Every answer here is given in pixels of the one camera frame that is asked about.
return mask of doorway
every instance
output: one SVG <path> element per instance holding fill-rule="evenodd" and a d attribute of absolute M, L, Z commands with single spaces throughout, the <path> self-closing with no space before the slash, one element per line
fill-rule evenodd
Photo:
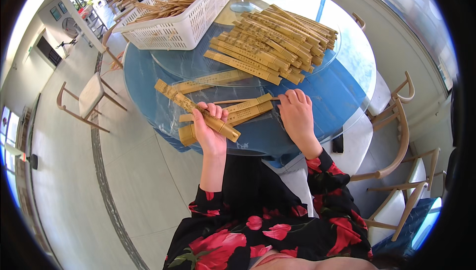
<path fill-rule="evenodd" d="M 53 49 L 53 47 L 51 47 L 50 43 L 48 43 L 45 40 L 44 36 L 41 36 L 38 43 L 36 44 L 36 47 L 38 47 L 38 49 L 41 51 L 41 53 L 43 53 L 46 56 L 46 58 L 55 67 L 57 67 L 60 64 L 60 62 L 62 60 L 61 56 Z"/>

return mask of glass tabletop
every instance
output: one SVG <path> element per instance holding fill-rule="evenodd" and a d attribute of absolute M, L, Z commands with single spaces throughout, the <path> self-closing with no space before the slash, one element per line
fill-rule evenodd
<path fill-rule="evenodd" d="M 208 103 L 254 98 L 266 93 L 277 96 L 287 89 L 300 88 L 313 102 L 314 134 L 320 142 L 333 139 L 360 118 L 365 118 L 363 114 L 375 89 L 376 64 L 365 34 L 347 12 L 331 0 L 230 0 L 208 31 L 219 35 L 224 30 L 232 29 L 231 22 L 241 13 L 232 11 L 230 6 L 249 6 L 248 2 L 256 10 L 275 3 L 284 10 L 337 29 L 339 37 L 336 43 L 339 44 L 335 45 L 334 50 L 327 50 L 325 57 L 328 61 L 315 68 L 312 74 L 306 73 L 306 78 L 298 85 L 286 79 L 280 85 L 274 85 L 252 77 L 229 86 L 218 83 L 214 87 L 186 94 L 188 98 L 196 103 Z M 208 59 L 203 54 L 209 49 L 208 41 L 209 38 L 204 37 L 200 42 L 203 45 L 199 44 L 191 51 L 139 50 L 128 44 L 124 53 L 124 79 L 131 99 L 147 121 L 179 151 L 188 149 L 178 141 L 178 129 L 187 125 L 179 122 L 179 116 L 185 111 L 153 86 L 158 79 L 175 84 L 232 70 L 217 62 L 207 63 Z M 236 126 L 241 136 L 236 143 L 228 141 L 230 154 L 279 157 L 299 151 L 284 130 L 277 104 L 273 101 L 273 110 Z M 200 150 L 198 143 L 190 148 Z"/>
<path fill-rule="evenodd" d="M 334 16 L 335 11 L 343 11 L 339 6 L 325 0 L 306 0 L 312 3 L 302 3 L 304 0 L 229 0 L 228 4 L 223 8 L 205 35 L 193 50 L 150 50 L 152 58 L 165 71 L 180 77 L 184 80 L 193 80 L 198 83 L 212 84 L 218 86 L 231 87 L 254 87 L 266 86 L 270 83 L 258 77 L 250 79 L 235 81 L 232 83 L 217 83 L 209 78 L 208 75 L 217 74 L 220 72 L 230 71 L 234 68 L 229 65 L 222 64 L 212 59 L 206 58 L 203 54 L 207 50 L 214 50 L 209 48 L 210 39 L 220 35 L 222 32 L 228 32 L 233 29 L 235 20 L 240 19 L 243 11 L 260 12 L 269 7 L 270 4 L 276 4 L 283 9 L 290 9 L 291 11 L 302 15 L 306 18 L 315 20 L 317 15 L 321 15 L 324 8 L 327 8 L 324 17 L 320 18 L 320 22 L 326 26 L 336 30 L 339 34 L 334 45 L 333 50 L 325 52 L 322 64 L 314 66 L 313 74 L 325 69 L 338 55 L 341 48 L 339 16 Z M 302 71 L 305 77 L 313 74 Z"/>

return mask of wooden chopstick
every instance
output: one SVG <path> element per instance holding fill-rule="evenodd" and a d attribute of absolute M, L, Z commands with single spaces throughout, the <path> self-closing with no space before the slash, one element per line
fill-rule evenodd
<path fill-rule="evenodd" d="M 253 98 L 253 99 L 240 99 L 240 100 L 228 100 L 228 101 L 217 101 L 217 102 L 213 102 L 213 104 L 229 104 L 229 103 L 242 103 L 242 102 L 247 102 L 247 101 L 251 101 L 251 100 L 254 100 L 256 98 Z M 271 98 L 271 101 L 278 101 L 279 98 L 277 96 Z"/>

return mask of black pants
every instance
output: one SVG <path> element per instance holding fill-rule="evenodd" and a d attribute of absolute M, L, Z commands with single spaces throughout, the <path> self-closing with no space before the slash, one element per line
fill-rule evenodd
<path fill-rule="evenodd" d="M 232 219 L 260 215 L 263 209 L 278 209 L 289 215 L 292 206 L 301 204 L 299 197 L 256 156 L 227 155 L 222 191 Z"/>

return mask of framed picture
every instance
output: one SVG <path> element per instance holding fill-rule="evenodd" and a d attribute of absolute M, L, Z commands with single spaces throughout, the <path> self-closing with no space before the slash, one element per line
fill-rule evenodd
<path fill-rule="evenodd" d="M 50 12 L 51 12 L 51 15 L 53 15 L 53 17 L 55 17 L 56 21 L 58 21 L 61 18 L 61 13 L 58 11 L 58 8 L 53 7 L 50 10 Z"/>
<path fill-rule="evenodd" d="M 64 6 L 63 2 L 59 2 L 58 3 L 58 6 L 59 8 L 61 9 L 61 12 L 66 13 L 68 10 L 66 9 L 66 7 Z"/>

